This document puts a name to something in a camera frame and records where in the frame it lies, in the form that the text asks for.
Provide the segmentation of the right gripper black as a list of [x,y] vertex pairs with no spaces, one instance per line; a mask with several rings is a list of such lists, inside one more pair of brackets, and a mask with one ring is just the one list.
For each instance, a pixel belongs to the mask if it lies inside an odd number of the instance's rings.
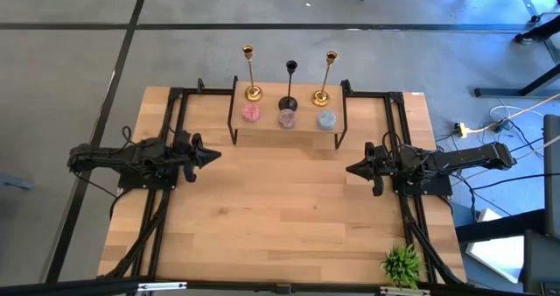
[[380,156],[377,160],[377,175],[370,169],[375,162],[375,145],[372,142],[366,142],[364,145],[364,159],[348,166],[346,171],[353,175],[359,176],[365,180],[372,181],[373,196],[379,197],[383,195],[384,182],[381,176],[393,176],[396,174],[396,161],[389,155]]

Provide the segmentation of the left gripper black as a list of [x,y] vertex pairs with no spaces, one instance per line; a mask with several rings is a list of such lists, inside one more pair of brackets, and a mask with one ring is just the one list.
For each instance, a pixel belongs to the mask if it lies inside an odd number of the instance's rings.
[[199,133],[192,135],[192,146],[176,148],[173,150],[173,160],[183,166],[183,174],[187,182],[195,182],[197,175],[195,169],[208,165],[221,156],[221,152],[207,149]]

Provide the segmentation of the teal patterned candle tin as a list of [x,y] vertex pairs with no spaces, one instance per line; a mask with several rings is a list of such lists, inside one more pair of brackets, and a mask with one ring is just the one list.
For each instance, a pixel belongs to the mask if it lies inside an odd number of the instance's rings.
[[317,115],[317,125],[321,130],[332,130],[336,123],[336,114],[329,109],[323,110]]

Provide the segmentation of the pink patterned candle tin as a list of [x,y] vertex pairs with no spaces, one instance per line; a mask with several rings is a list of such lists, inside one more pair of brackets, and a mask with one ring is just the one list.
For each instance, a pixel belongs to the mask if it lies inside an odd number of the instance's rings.
[[255,123],[260,118],[260,106],[256,102],[247,102],[241,107],[241,117],[244,121]]

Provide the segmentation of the gold candlestick holder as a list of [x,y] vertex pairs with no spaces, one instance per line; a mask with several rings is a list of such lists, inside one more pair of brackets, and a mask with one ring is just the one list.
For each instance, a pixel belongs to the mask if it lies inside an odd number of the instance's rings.
[[336,59],[338,58],[338,53],[335,51],[328,51],[326,53],[326,69],[325,69],[325,75],[324,75],[324,79],[321,85],[320,90],[317,90],[316,92],[314,92],[311,96],[311,101],[314,105],[318,106],[318,107],[324,107],[329,103],[330,100],[330,96],[328,95],[328,93],[326,92],[326,82],[331,70],[331,67],[333,65],[333,63],[336,61]]
[[246,99],[250,102],[257,102],[262,98],[263,91],[260,87],[255,85],[254,76],[253,76],[253,68],[252,68],[252,59],[254,54],[254,48],[251,45],[245,45],[242,48],[243,55],[248,62],[248,73],[249,73],[249,82],[250,85],[245,90]]

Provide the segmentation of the maroon patterned candle tin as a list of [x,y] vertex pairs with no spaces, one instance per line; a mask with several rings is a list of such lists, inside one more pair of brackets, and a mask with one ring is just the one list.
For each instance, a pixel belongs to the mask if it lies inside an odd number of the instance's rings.
[[297,113],[292,109],[282,109],[278,114],[278,123],[284,129],[292,129],[296,126]]

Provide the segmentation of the black candlestick holder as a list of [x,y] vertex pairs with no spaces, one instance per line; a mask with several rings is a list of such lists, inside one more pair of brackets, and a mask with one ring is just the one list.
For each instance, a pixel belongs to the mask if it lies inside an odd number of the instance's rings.
[[292,111],[296,111],[298,109],[298,102],[297,100],[291,96],[291,82],[292,82],[292,75],[295,73],[298,64],[295,60],[288,60],[286,62],[286,69],[289,75],[288,81],[288,92],[287,95],[282,97],[279,100],[278,107],[279,109],[290,109]]

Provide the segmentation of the wooden shelf riser black legs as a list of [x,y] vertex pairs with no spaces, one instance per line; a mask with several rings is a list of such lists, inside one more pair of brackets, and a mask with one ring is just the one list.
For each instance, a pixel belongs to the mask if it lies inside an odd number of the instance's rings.
[[[255,123],[249,123],[242,119],[242,105],[249,102],[245,96],[245,90],[250,85],[248,81],[236,81],[233,86],[233,94],[227,117],[227,126],[233,144],[237,143],[238,134],[279,134],[281,132],[292,132],[294,134],[333,134],[335,146],[339,147],[347,132],[347,105],[346,98],[349,96],[348,81],[344,80],[340,85],[327,85],[325,91],[330,96],[329,103],[324,107],[318,107],[312,103],[312,94],[320,90],[316,84],[291,84],[291,96],[297,100],[297,122],[292,129],[284,129],[278,123],[279,100],[287,95],[288,82],[266,82],[256,83],[263,91],[262,98],[256,103],[260,106],[260,118]],[[336,114],[337,123],[332,130],[321,130],[317,125],[317,115],[323,110],[331,110]]]

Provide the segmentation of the green fern in white pot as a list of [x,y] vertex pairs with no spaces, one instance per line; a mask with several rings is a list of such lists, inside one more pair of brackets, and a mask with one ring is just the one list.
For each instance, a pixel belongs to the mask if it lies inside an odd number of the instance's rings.
[[418,289],[421,275],[425,272],[424,262],[413,243],[393,246],[385,254],[381,268],[392,285],[413,290]]

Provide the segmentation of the black desk foot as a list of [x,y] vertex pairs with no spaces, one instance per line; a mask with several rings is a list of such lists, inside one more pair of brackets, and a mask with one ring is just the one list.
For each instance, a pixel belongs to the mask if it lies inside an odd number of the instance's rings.
[[543,235],[546,230],[546,213],[544,209],[538,209],[492,221],[459,226],[455,230],[460,243],[476,243],[521,236],[526,230]]
[[549,71],[537,77],[523,88],[476,88],[476,97],[488,98],[545,98],[555,95],[554,89],[548,86],[560,81],[560,64],[556,64]]

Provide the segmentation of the grey box panel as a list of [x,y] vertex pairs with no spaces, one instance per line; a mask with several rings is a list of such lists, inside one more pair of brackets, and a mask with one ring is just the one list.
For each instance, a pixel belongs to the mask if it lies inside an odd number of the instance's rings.
[[543,120],[545,232],[560,240],[560,116]]

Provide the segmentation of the grey flat floor object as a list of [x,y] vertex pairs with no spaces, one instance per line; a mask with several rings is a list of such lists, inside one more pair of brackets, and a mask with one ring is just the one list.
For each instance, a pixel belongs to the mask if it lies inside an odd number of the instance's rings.
[[30,180],[25,180],[3,172],[0,172],[0,185],[4,187],[17,187],[23,190],[32,190],[34,188],[34,185]]

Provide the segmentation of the person's leg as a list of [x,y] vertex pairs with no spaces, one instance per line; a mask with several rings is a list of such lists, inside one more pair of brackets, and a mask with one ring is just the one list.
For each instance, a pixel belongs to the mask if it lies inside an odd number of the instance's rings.
[[556,16],[549,22],[531,29],[528,32],[516,34],[513,41],[517,44],[531,44],[534,42],[542,42],[552,35],[560,32],[560,15]]

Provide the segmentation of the black aluminium rig frame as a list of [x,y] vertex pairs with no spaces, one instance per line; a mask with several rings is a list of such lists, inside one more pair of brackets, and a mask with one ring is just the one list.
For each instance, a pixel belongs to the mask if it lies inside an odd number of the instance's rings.
[[439,201],[395,194],[385,176],[373,182],[346,171],[364,159],[364,145],[411,135],[406,102],[424,97],[352,90],[347,131],[333,134],[238,134],[228,129],[231,88],[148,87],[133,143],[174,133],[199,133],[221,157],[197,168],[195,182],[178,172],[173,189],[122,189],[115,204],[100,275],[61,282],[51,266],[45,282],[0,288],[0,296],[111,296],[137,292],[140,283],[186,282],[186,289],[273,292],[364,292],[394,286],[381,265],[397,243],[419,244],[427,272],[418,289],[430,296],[515,296],[464,283],[446,263],[459,245],[452,219]]

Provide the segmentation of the silver aluminium bracket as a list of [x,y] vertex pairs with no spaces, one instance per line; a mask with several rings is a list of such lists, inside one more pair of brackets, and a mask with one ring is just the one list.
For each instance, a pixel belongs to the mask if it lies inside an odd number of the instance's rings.
[[380,296],[431,296],[429,290],[404,288],[397,286],[381,286]]
[[138,292],[156,292],[156,291],[168,291],[168,290],[181,290],[186,289],[186,282],[152,282],[152,283],[140,283],[137,286]]

